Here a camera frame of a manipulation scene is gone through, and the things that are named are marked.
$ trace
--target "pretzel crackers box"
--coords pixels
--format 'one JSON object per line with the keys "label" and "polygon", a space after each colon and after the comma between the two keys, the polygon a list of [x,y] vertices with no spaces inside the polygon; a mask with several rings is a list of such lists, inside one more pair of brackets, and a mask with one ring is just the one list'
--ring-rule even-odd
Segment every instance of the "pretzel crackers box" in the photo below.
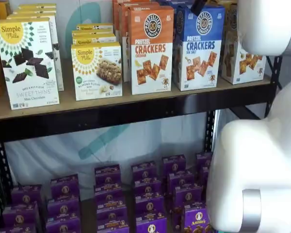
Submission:
{"label": "pretzel crackers box", "polygon": [[205,6],[199,16],[177,10],[174,82],[181,91],[216,87],[225,9]]}
{"label": "pretzel crackers box", "polygon": [[122,96],[118,42],[72,45],[71,56],[77,101]]}
{"label": "pretzel crackers box", "polygon": [[171,90],[174,10],[131,7],[129,18],[131,92]]}
{"label": "pretzel crackers box", "polygon": [[228,13],[228,26],[222,77],[231,84],[262,80],[264,77],[266,56],[247,53],[238,41],[237,5],[233,4]]}

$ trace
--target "white box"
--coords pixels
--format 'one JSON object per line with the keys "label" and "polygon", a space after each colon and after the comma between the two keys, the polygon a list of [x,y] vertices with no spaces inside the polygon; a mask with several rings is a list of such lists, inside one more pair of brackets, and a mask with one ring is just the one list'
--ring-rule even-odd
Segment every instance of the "white box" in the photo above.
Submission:
{"label": "white box", "polygon": [[12,110],[59,104],[48,18],[0,20],[0,57]]}
{"label": "white box", "polygon": [[76,100],[122,96],[118,42],[72,45],[71,56]]}

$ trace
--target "granola bar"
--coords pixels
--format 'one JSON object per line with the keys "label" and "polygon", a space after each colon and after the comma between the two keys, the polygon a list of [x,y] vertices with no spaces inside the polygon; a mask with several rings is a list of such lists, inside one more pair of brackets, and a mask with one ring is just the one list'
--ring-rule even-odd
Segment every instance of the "granola bar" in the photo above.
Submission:
{"label": "granola bar", "polygon": [[118,67],[116,63],[108,60],[100,61],[98,64],[97,75],[113,85],[119,85],[122,82],[122,72],[120,67]]}

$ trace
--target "pretzelized logo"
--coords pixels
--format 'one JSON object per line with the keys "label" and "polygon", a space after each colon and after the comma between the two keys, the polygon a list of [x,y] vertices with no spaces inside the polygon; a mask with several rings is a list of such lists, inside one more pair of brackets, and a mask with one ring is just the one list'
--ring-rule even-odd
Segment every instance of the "pretzelized logo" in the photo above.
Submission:
{"label": "pretzelized logo", "polygon": [[199,14],[196,21],[196,29],[201,35],[207,35],[212,28],[212,16],[205,11]]}
{"label": "pretzelized logo", "polygon": [[150,38],[157,37],[162,30],[162,21],[156,14],[150,14],[145,19],[145,33]]}

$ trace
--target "black shelf frame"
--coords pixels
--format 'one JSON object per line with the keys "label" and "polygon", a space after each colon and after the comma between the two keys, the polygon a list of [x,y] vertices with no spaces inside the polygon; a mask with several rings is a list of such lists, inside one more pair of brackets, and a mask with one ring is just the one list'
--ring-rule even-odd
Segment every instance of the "black shelf frame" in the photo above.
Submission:
{"label": "black shelf frame", "polygon": [[246,108],[246,105],[265,102],[267,103],[265,116],[268,115],[277,88],[281,86],[279,74],[282,57],[275,57],[273,64],[269,58],[267,61],[272,70],[272,76],[270,83],[265,85],[0,120],[1,212],[5,205],[11,203],[11,190],[13,188],[4,142],[207,112],[204,151],[212,151],[215,140],[216,110],[229,108],[240,119],[259,119]]}

